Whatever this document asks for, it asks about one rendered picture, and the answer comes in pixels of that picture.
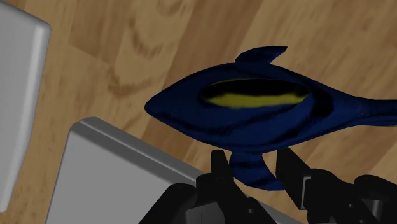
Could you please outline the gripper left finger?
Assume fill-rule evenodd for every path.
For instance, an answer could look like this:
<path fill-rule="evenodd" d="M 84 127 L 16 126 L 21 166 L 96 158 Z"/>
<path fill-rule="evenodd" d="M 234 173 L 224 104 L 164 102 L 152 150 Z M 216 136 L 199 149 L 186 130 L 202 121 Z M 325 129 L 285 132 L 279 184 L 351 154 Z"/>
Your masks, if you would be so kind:
<path fill-rule="evenodd" d="M 211 152 L 211 172 L 196 185 L 170 185 L 138 224 L 276 224 L 236 185 L 223 150 Z"/>

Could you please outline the grey flat box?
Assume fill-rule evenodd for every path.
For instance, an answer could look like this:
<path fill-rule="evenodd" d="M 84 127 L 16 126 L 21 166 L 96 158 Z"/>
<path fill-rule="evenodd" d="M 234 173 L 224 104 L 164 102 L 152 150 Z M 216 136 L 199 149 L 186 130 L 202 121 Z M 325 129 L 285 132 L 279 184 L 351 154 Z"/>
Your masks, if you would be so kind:
<path fill-rule="evenodd" d="M 202 171 L 96 118 L 72 125 L 45 224 L 138 224 L 168 186 Z"/>
<path fill-rule="evenodd" d="M 31 139 L 51 27 L 0 0 L 0 213 Z"/>

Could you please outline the blue and yellow toy fish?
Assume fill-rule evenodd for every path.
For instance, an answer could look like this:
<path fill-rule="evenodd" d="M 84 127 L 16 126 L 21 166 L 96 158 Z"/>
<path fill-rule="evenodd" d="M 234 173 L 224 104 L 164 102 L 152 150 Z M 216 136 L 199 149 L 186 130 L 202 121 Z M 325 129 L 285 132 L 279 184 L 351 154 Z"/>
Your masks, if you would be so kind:
<path fill-rule="evenodd" d="M 274 64 L 285 46 L 242 52 L 154 95 L 147 114 L 200 142 L 228 150 L 230 168 L 253 188 L 282 190 L 263 154 L 358 125 L 397 127 L 397 99 L 369 99 Z"/>

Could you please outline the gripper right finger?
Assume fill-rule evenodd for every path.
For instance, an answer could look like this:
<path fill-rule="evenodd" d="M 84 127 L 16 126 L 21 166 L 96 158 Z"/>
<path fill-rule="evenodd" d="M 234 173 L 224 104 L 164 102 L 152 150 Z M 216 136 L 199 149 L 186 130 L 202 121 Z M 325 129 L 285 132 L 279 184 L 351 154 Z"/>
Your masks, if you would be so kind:
<path fill-rule="evenodd" d="M 365 174 L 353 183 L 277 150 L 275 175 L 309 224 L 397 224 L 397 184 Z"/>

